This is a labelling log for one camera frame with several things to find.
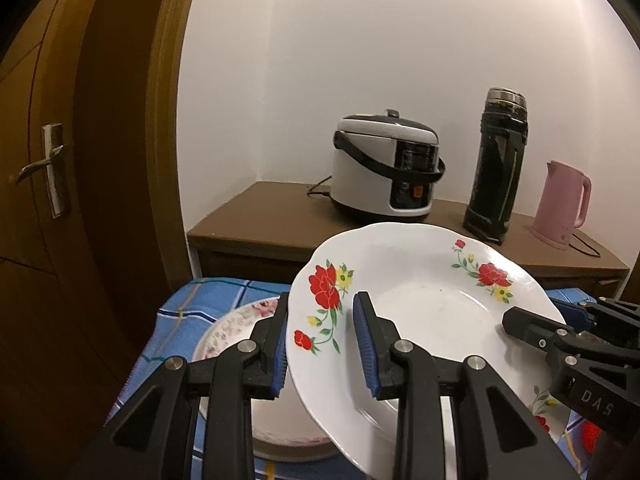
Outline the pink floral white plate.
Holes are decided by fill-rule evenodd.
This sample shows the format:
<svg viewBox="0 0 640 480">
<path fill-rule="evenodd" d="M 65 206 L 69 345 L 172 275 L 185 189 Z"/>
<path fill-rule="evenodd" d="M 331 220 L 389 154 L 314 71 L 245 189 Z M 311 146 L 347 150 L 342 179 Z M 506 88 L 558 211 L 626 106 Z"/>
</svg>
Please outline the pink floral white plate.
<svg viewBox="0 0 640 480">
<path fill-rule="evenodd" d="M 304 409 L 288 370 L 277 399 L 248 395 L 247 367 L 258 352 L 250 335 L 257 322 L 273 315 L 277 303 L 261 318 L 247 308 L 226 314 L 203 336 L 200 355 L 191 363 L 190 385 L 207 404 L 204 450 L 219 444 L 234 462 L 254 454 L 256 441 L 309 452 L 337 450 Z"/>
</svg>

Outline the red floral white plate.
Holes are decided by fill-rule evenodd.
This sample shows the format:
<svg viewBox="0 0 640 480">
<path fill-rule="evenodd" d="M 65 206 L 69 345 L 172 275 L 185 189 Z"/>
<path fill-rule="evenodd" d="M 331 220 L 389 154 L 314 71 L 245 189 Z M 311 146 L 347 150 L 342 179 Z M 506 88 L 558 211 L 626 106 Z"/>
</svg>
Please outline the red floral white plate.
<svg viewBox="0 0 640 480">
<path fill-rule="evenodd" d="M 397 404 L 374 400 L 366 385 L 352 322 L 358 292 L 433 356 L 482 356 L 550 438 L 562 437 L 570 412 L 550 396 L 544 355 L 509 337 L 501 323 L 512 307 L 560 318 L 539 284 L 469 237 L 437 226 L 378 223 L 322 243 L 288 295 L 286 353 L 295 389 L 312 419 L 364 474 L 392 474 Z"/>
</svg>

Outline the pink electric kettle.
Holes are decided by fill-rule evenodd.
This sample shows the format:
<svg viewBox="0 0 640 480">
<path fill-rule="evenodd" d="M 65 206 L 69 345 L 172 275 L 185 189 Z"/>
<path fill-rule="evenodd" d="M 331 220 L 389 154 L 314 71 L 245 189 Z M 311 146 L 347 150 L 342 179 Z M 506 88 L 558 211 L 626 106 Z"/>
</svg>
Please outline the pink electric kettle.
<svg viewBox="0 0 640 480">
<path fill-rule="evenodd" d="M 534 237 L 567 250 L 574 231 L 587 218 L 592 184 L 588 176 L 565 162 L 547 162 L 547 177 L 530 230 Z"/>
</svg>

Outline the blue checked tablecloth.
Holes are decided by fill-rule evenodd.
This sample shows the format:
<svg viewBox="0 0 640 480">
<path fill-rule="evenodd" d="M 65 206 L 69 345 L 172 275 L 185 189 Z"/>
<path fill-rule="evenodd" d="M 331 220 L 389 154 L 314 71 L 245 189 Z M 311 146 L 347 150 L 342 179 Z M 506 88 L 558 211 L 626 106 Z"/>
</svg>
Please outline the blue checked tablecloth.
<svg viewBox="0 0 640 480">
<path fill-rule="evenodd" d="M 117 412 L 142 382 L 170 356 L 190 361 L 202 336 L 228 313 L 243 308 L 261 318 L 274 308 L 285 284 L 235 278 L 198 278 L 182 286 L 157 311 L 155 330 L 112 408 Z M 639 477 L 639 445 L 620 445 L 575 413 L 558 447 L 583 479 L 605 479 L 626 466 L 626 477 Z M 335 448 L 309 452 L 254 443 L 257 479 L 363 479 L 366 475 Z"/>
</svg>

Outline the brown wooden sideboard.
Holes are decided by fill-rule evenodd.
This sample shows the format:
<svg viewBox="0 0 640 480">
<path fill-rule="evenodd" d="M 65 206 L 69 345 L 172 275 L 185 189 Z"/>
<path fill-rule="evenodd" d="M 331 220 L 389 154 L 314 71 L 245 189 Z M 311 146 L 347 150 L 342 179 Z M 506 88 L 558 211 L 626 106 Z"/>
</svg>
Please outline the brown wooden sideboard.
<svg viewBox="0 0 640 480">
<path fill-rule="evenodd" d="M 289 283 L 329 237 L 355 229 L 330 200 L 309 196 L 301 183 L 257 182 L 198 222 L 188 232 L 202 274 Z M 612 297 L 629 268 L 604 246 L 579 233 L 559 250 L 529 231 L 533 218 L 514 214 L 500 245 L 490 244 L 544 288 L 579 287 Z"/>
</svg>

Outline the white black rice cooker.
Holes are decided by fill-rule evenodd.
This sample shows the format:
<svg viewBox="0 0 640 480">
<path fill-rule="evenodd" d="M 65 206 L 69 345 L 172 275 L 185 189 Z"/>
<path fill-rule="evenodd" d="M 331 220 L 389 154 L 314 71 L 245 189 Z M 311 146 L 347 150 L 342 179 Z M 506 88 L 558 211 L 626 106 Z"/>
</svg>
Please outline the white black rice cooker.
<svg viewBox="0 0 640 480">
<path fill-rule="evenodd" d="M 422 221 L 446 165 L 434 129 L 399 115 L 352 114 L 333 135 L 329 198 L 359 222 Z"/>
</svg>

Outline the black tall thermos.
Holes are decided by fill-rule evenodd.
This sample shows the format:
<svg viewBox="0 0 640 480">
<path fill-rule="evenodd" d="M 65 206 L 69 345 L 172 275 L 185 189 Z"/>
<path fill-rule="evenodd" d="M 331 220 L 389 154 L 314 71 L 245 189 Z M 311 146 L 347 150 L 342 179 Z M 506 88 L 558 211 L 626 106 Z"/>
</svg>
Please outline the black tall thermos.
<svg viewBox="0 0 640 480">
<path fill-rule="evenodd" d="M 521 93 L 487 92 L 480 118 L 480 150 L 463 226 L 484 242 L 500 245 L 508 232 L 528 138 L 528 111 Z"/>
</svg>

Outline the brown wooden door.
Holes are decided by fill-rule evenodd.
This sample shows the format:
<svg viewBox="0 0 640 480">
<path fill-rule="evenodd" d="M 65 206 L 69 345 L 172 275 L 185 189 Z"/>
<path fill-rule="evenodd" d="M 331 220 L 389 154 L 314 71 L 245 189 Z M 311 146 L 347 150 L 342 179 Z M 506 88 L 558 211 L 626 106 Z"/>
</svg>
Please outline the brown wooden door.
<svg viewBox="0 0 640 480">
<path fill-rule="evenodd" d="M 192 276 L 177 98 L 192 0 L 40 0 L 1 61 L 1 474 L 63 478 Z"/>
</svg>

